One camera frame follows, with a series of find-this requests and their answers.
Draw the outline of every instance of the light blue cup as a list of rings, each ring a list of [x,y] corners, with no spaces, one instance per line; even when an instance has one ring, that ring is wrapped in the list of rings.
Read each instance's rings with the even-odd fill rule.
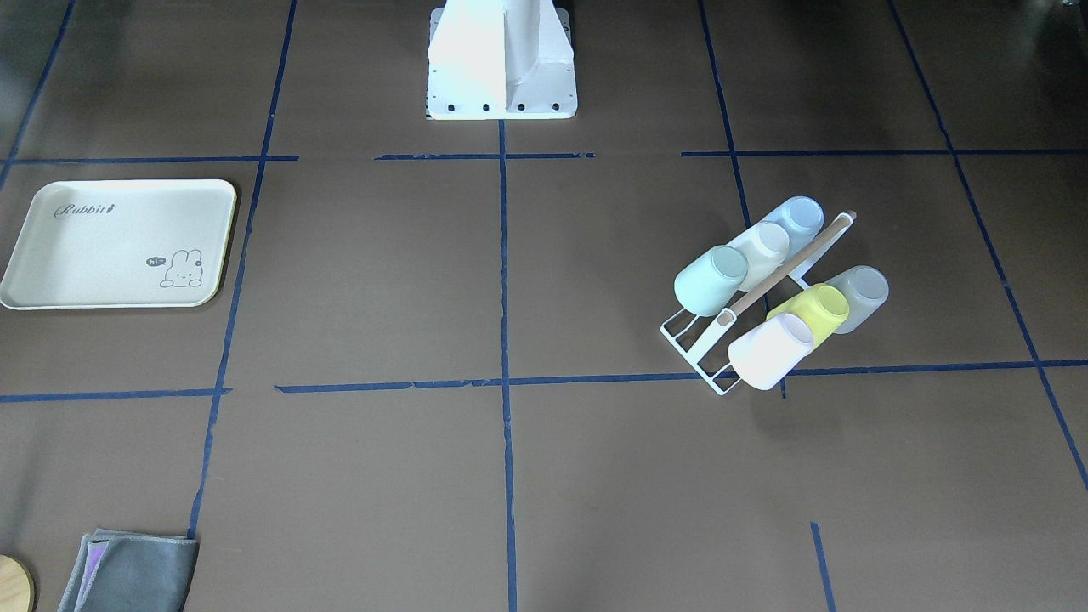
[[[672,283],[684,310],[714,317],[729,304],[747,274],[747,260],[731,246],[715,246],[677,274]]]
[[[790,235],[790,250],[786,254],[789,259],[819,233],[824,227],[824,208],[811,197],[794,196],[768,212],[763,221],[778,223]]]

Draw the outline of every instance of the cup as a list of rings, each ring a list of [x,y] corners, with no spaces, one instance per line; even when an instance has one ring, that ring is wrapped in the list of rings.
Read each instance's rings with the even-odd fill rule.
[[[729,363],[752,387],[767,391],[812,353],[813,332],[801,317],[782,313],[729,344]]]
[[[819,233],[824,227],[824,208],[811,197],[793,196],[768,212],[763,220],[781,225],[790,235],[790,250],[786,255],[786,259],[789,259]]]
[[[747,276],[738,291],[752,291],[778,269],[790,252],[790,234],[778,223],[761,221],[729,241],[747,260]]]
[[[850,333],[888,301],[888,279],[869,266],[854,266],[827,284],[838,289],[850,304],[850,316],[834,333]]]
[[[850,316],[850,304],[842,292],[827,283],[816,283],[778,305],[767,314],[771,318],[792,313],[813,332],[813,350],[824,343]]]
[[[672,291],[680,305],[700,317],[714,317],[729,304],[747,274],[747,260],[731,246],[715,246],[677,274]]]

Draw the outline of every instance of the white tray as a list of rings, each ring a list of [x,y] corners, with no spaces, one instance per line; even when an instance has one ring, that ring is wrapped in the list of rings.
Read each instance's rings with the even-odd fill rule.
[[[199,306],[219,291],[236,197],[220,180],[50,183],[30,203],[0,304]]]

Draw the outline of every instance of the gray cloth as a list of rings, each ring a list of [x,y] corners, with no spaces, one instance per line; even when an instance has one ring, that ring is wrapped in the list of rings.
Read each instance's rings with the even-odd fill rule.
[[[197,542],[98,529],[83,537],[58,612],[178,612]]]

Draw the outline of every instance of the blue tape line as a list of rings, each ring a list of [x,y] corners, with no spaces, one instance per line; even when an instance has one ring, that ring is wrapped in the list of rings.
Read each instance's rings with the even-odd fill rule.
[[[991,362],[977,364],[928,364],[917,366],[856,366],[844,368],[798,368],[789,376],[842,376],[858,374],[916,374],[939,371],[1011,370],[1034,368],[1035,362]]]
[[[956,155],[1088,155],[1088,149],[956,149]]]
[[[89,391],[77,393],[27,393],[24,395],[0,395],[0,404],[23,404],[30,402],[85,402],[95,400],[147,400],[152,397],[214,397],[225,395],[230,392],[230,389],[219,388]]]
[[[733,372],[722,374],[718,378],[737,378]],[[595,376],[539,376],[511,378],[510,384],[571,384],[571,383],[594,383],[594,382],[647,382],[662,380],[700,380],[695,372],[672,372],[672,374],[619,374],[619,375],[595,375]]]
[[[1058,404],[1058,399],[1054,396],[1053,390],[1050,388],[1050,380],[1047,378],[1047,371],[1043,369],[1042,362],[1039,359],[1039,353],[1036,351],[1035,343],[1031,341],[1031,334],[1028,333],[1027,323],[1024,321],[1024,315],[1021,314],[1019,306],[1016,304],[1016,296],[1013,295],[1012,286],[1009,284],[1009,278],[1005,276],[1004,267],[1001,265],[1001,259],[998,257],[998,252],[993,246],[993,241],[990,240],[990,232],[986,229],[986,222],[982,220],[982,213],[978,208],[978,204],[975,201],[975,194],[972,192],[970,184],[967,182],[967,175],[964,173],[963,166],[960,163],[960,156],[956,154],[955,147],[952,146],[952,137],[949,134],[948,126],[944,124],[944,119],[941,117],[941,111],[937,107],[937,100],[934,98],[934,94],[929,88],[929,83],[926,81],[926,75],[922,71],[922,64],[918,62],[918,58],[914,53],[914,47],[911,45],[911,38],[906,34],[903,20],[900,19],[899,10],[895,8],[895,0],[888,0],[888,8],[891,10],[892,19],[895,21],[895,26],[899,28],[899,34],[903,38],[903,44],[906,46],[906,51],[911,57],[911,63],[914,65],[914,71],[926,93],[926,99],[929,100],[929,107],[934,111],[934,117],[937,120],[937,126],[944,136],[944,144],[952,154],[952,162],[955,164],[956,174],[960,176],[960,183],[963,185],[963,191],[967,196],[967,203],[970,205],[970,211],[975,216],[975,222],[978,224],[978,231],[982,235],[982,241],[986,243],[986,249],[990,253],[990,259],[993,261],[993,268],[997,270],[998,278],[1001,280],[1001,285],[1005,290],[1005,297],[1009,299],[1009,305],[1012,307],[1013,315],[1016,317],[1016,323],[1019,326],[1021,334],[1024,336],[1024,344],[1027,345],[1028,353],[1031,355],[1031,362],[1039,374],[1039,380],[1042,382],[1042,388],[1047,392],[1047,399],[1050,400],[1050,407],[1054,412],[1054,418],[1058,419],[1058,424],[1062,429],[1062,434],[1065,437],[1065,443],[1068,445],[1070,453],[1073,455],[1073,463],[1076,465],[1077,472],[1080,474],[1081,482],[1085,488],[1088,489],[1088,469],[1085,468],[1084,461],[1080,458],[1080,451],[1077,449],[1076,441],[1073,439],[1073,433],[1070,431],[1070,428],[1065,423],[1065,415],[1062,414],[1062,408]]]
[[[405,389],[456,389],[461,387],[499,387],[500,378],[428,380],[404,382],[360,382],[346,384],[276,384],[281,393],[346,393],[355,391],[403,391]]]
[[[64,35],[67,33],[69,23],[72,21],[72,11],[75,9],[75,0],[69,0],[67,9],[64,11],[64,17],[61,20],[61,26],[57,30],[57,38],[53,40],[53,48],[49,51],[49,59],[46,60],[46,65],[41,69],[41,76],[38,77],[38,84],[34,87],[34,94],[30,96],[30,103],[26,107],[26,113],[23,114],[23,122],[18,124],[18,132],[15,133],[15,139],[12,140],[11,151],[8,154],[8,161],[0,170],[0,189],[3,188],[4,183],[8,182],[8,174],[11,173],[11,169],[14,160],[18,157],[18,147],[23,144],[23,136],[26,135],[26,128],[30,125],[30,117],[34,114],[35,107],[38,106],[38,99],[41,97],[41,91],[46,87],[46,78],[49,77],[49,71],[53,69],[53,63],[57,62],[57,54],[61,49],[61,41],[64,40]]]
[[[506,442],[504,465],[506,470],[506,585],[509,612],[518,612],[518,549],[514,528],[514,436],[511,429],[512,414],[510,412],[510,327],[509,327],[509,287],[508,280],[508,234],[507,234],[507,188],[506,188],[506,121],[498,122],[498,225],[499,257],[502,267],[499,277],[503,287],[503,438]]]
[[[193,498],[193,507],[189,510],[189,528],[186,530],[186,537],[190,540],[197,537],[197,522],[200,521],[200,506],[203,504],[205,485],[208,484],[208,466],[211,463],[211,445],[215,439],[213,430],[219,420],[220,397],[220,395],[215,395],[211,399],[211,408],[208,411],[208,427],[205,429],[205,448],[200,461],[200,486],[197,488],[197,494]]]
[[[718,58],[714,52],[714,41],[710,39],[710,25],[706,19],[706,5],[698,0],[698,15],[703,21],[703,37],[706,39],[706,53],[710,58],[710,72],[714,73],[714,87],[718,93],[718,107],[721,109],[721,123],[726,128],[726,142],[729,145],[729,160],[733,167],[733,181],[737,183],[737,195],[741,199],[741,213],[744,216],[744,227],[752,227],[752,217],[747,210],[747,197],[744,195],[744,180],[741,179],[741,164],[737,159],[737,145],[733,143],[733,128],[729,123],[729,109],[726,107],[726,94],[721,87],[721,75],[718,73]]]
[[[283,85],[283,74],[287,66],[287,51],[290,49],[290,35],[295,26],[295,10],[297,0],[290,1],[290,11],[287,13],[287,28],[283,35],[283,48],[280,50],[280,68],[276,71],[275,86],[272,88],[272,101],[269,103],[269,119],[264,125],[264,143],[261,145],[261,160],[257,163],[257,178],[254,181],[254,195],[249,203],[249,216],[246,219],[246,233],[242,241],[242,253],[238,256],[238,271],[234,280],[234,293],[231,297],[231,311],[226,318],[226,330],[223,333],[223,355],[219,363],[219,372],[215,375],[215,387],[222,388],[226,380],[226,366],[231,359],[231,344],[234,338],[234,326],[238,317],[238,303],[242,299],[242,283],[246,276],[246,257],[249,250],[249,237],[254,231],[254,217],[257,213],[257,204],[260,200],[261,185],[264,182],[264,167],[269,147],[272,143],[272,130],[275,125],[275,111],[280,102],[280,88]],[[219,420],[220,395],[215,395],[211,401],[211,408],[208,413],[208,429],[205,432],[203,462],[200,469],[200,486],[197,494],[193,498],[193,510],[189,512],[188,537],[196,537],[197,523],[200,519],[200,505],[203,503],[205,485],[208,481],[208,465],[211,462],[212,442],[214,441],[215,423]]]
[[[1088,155],[1088,149],[955,149],[956,155],[974,156],[1034,156],[1034,155]],[[680,157],[878,157],[878,156],[947,156],[948,149],[814,149],[814,150],[741,150],[680,151]]]
[[[1044,368],[1080,368],[1088,366],[1088,359],[1043,359]]]
[[[813,530],[813,544],[816,546],[816,561],[819,562],[819,577],[824,582],[824,598],[827,599],[827,612],[836,612],[834,591],[831,590],[831,575],[827,571],[827,558],[824,556],[824,539],[819,535],[819,525],[809,523]]]
[[[425,161],[433,159],[498,159],[498,154],[387,154],[374,161]]]
[[[374,158],[374,161],[428,161],[450,159],[490,159],[497,160],[503,156],[510,159],[579,159],[595,158],[593,152],[557,152],[557,154],[386,154]]]
[[[1043,367],[1088,367],[1088,359],[1055,359],[1041,362]],[[849,376],[876,374],[924,374],[942,371],[977,371],[977,370],[1012,370],[1034,368],[1034,362],[989,362],[973,364],[924,364],[907,366],[856,366],[840,368],[799,368],[789,376]],[[737,374],[724,372],[718,378],[735,379]],[[695,372],[663,372],[663,374],[617,374],[588,376],[536,376],[510,377],[511,387],[536,384],[579,384],[599,382],[654,382],[669,380],[698,380]],[[406,389],[447,389],[459,387],[499,387],[502,378],[474,378],[455,380],[397,381],[397,382],[357,382],[343,384],[277,384],[275,388],[283,393],[345,393],[356,391],[399,391]]]
[[[580,159],[582,157],[594,158],[596,154],[506,154],[506,159]]]
[[[867,157],[867,156],[945,156],[944,149],[853,149],[853,150],[742,150],[737,157]],[[680,157],[729,157],[729,151],[681,151]]]
[[[258,161],[298,161],[297,155],[239,155],[218,157],[88,157],[88,158],[54,158],[54,159],[16,159],[15,166],[60,166],[78,163],[234,163]]]

